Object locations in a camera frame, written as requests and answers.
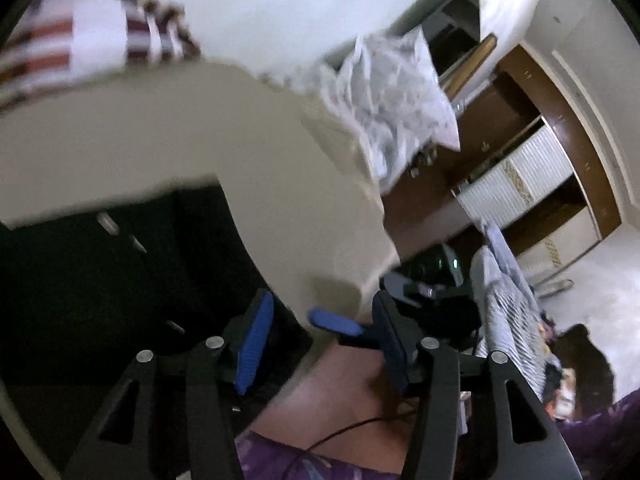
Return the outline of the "black pants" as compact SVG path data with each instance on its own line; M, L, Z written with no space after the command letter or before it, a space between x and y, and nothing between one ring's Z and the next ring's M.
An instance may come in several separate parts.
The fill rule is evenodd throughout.
M234 443L291 378L308 332L262 276L218 185L1 231L1 385L64 479L142 350L221 334L256 296L274 312Z

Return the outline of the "grey striped cloth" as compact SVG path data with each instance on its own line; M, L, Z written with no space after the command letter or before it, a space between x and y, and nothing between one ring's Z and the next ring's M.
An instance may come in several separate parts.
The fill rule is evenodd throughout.
M540 398L546 384L547 350L540 332L540 307L513 252L495 222L478 220L484 237L470 267L472 295L482 322L476 356L501 351L518 367Z

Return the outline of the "white dotted crumpled cloth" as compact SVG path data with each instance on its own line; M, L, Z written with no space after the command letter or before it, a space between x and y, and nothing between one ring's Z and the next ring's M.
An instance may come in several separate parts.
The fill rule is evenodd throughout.
M401 37L359 37L337 70L322 62L285 84L346 126L347 144L363 154L364 171L383 194L422 148L460 148L454 107L419 26Z

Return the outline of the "brown wooden wardrobe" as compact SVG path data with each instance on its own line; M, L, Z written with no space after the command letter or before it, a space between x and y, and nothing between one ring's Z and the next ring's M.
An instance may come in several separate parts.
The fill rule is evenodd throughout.
M586 128L523 47L500 60L458 125L460 151L442 148L385 197L385 227L401 259L439 242L465 252L472 223L492 221L538 284L622 223Z

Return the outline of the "pink plaid folded blanket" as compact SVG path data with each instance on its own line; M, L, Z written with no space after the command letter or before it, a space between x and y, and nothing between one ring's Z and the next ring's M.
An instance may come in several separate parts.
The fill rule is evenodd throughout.
M200 56L178 4L34 0L1 46L1 109L125 70Z

